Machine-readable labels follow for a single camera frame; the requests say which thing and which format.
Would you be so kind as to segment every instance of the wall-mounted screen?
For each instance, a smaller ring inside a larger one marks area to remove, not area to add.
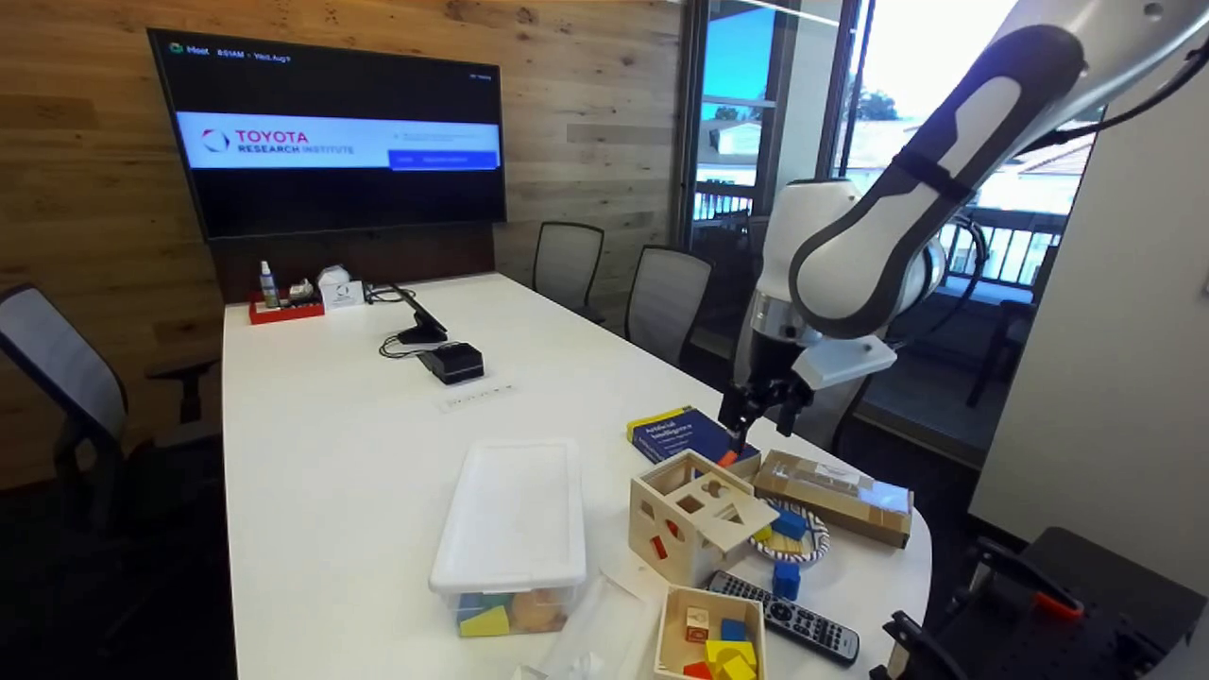
[[[208,240],[506,219],[496,63],[149,36]]]

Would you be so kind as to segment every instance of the conference table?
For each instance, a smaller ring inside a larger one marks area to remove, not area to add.
[[[244,306],[224,309],[224,484],[243,680],[536,670],[560,634],[458,638],[450,596],[432,589],[461,462],[490,440],[574,444],[589,583],[618,579],[642,604],[662,604],[665,586],[626,546],[632,479],[649,467],[626,421],[675,404],[718,410],[723,391],[500,272],[407,290],[450,340],[482,350],[482,379],[443,385],[419,357],[382,357],[382,340],[413,326],[407,306],[275,326],[251,326]],[[763,419],[747,440],[844,466]],[[747,555],[738,569],[758,575],[758,564]],[[890,654],[880,623],[897,609],[922,618],[929,579],[934,535],[918,511],[905,546],[827,530],[798,600],[853,625],[860,656],[837,670],[769,634],[763,675],[870,675]]]

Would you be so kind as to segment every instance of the wood paneling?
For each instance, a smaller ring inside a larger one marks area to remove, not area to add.
[[[0,288],[38,282],[112,357],[127,439],[170,421],[145,366],[218,343],[149,27],[501,68],[511,221],[496,263],[529,277],[536,221],[607,229],[596,302],[670,236],[679,7],[665,0],[6,0],[0,7]],[[48,477],[57,408],[0,357],[0,487]]]

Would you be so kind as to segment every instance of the black case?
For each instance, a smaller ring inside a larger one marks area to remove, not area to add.
[[[419,361],[447,385],[482,374],[482,356],[467,343],[447,343],[447,348],[423,350]]]

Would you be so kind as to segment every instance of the cardboard box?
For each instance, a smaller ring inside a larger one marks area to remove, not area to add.
[[[880,484],[874,477],[805,462],[769,450],[757,471],[757,494],[785,500],[815,511],[822,521],[904,546],[911,540],[911,487]]]

